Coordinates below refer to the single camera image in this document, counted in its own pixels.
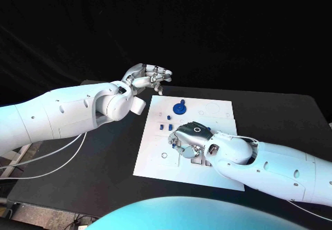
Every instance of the small blue part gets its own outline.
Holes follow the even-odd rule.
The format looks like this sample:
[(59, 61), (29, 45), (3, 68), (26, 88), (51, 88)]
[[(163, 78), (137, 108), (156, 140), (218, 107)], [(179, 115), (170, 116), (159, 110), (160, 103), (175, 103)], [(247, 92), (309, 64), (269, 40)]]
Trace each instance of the small blue part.
[(185, 100), (182, 99), (182, 102), (175, 104), (173, 106), (173, 112), (178, 115), (182, 115), (186, 111), (186, 107), (185, 107)]

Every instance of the black table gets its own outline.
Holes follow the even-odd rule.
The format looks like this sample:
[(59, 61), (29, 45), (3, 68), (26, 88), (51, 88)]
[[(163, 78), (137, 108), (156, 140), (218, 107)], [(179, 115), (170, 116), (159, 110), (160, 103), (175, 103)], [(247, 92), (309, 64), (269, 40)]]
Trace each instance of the black table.
[[(10, 201), (101, 217), (127, 204), (153, 197), (196, 196), (241, 204), (309, 228), (331, 228), (329, 221), (247, 186), (246, 192), (240, 192), (133, 176), (153, 94), (155, 91), (146, 89), (139, 95), (147, 102), (140, 116), (130, 112), (120, 122), (88, 132), (82, 149), (61, 170), (17, 182)], [(165, 95), (231, 101), (240, 135), (290, 146), (332, 161), (332, 130), (312, 97), (168, 86)], [(59, 149), (72, 139), (45, 141), (35, 157)], [(81, 140), (82, 137), (64, 151), (32, 162), (23, 176), (56, 169), (75, 153)], [(332, 218), (332, 207), (300, 206)]]

